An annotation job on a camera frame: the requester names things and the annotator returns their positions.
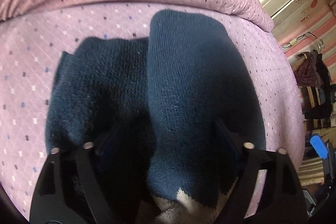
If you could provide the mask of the purple dotted bed sheet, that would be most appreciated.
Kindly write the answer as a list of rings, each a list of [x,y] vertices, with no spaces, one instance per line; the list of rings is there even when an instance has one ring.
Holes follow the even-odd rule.
[[[99,3],[35,12],[1,23],[1,184],[24,217],[47,153],[45,121],[54,74],[63,52],[88,36],[147,36],[152,16],[165,5]],[[203,10],[221,22],[240,52],[260,102],[266,147],[288,150],[295,167],[304,154],[298,87],[276,39],[251,22]]]

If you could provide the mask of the navy argyle knit sweater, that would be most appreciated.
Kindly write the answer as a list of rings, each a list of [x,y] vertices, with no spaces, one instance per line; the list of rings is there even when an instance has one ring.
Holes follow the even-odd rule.
[[[97,147],[96,177],[116,218],[141,199],[152,223],[213,223],[238,177],[239,150],[265,147],[259,101],[244,61],[217,20],[162,10],[147,37],[86,38],[63,53],[46,147]]]

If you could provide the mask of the hanging dark clothes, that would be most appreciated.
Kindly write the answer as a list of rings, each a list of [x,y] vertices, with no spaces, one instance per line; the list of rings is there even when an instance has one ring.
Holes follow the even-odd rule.
[[[322,53],[303,52],[298,57],[304,57],[303,63],[294,71],[298,86],[321,88],[325,102],[304,112],[305,119],[327,119],[333,111],[331,99],[331,78],[327,66],[323,62]]]

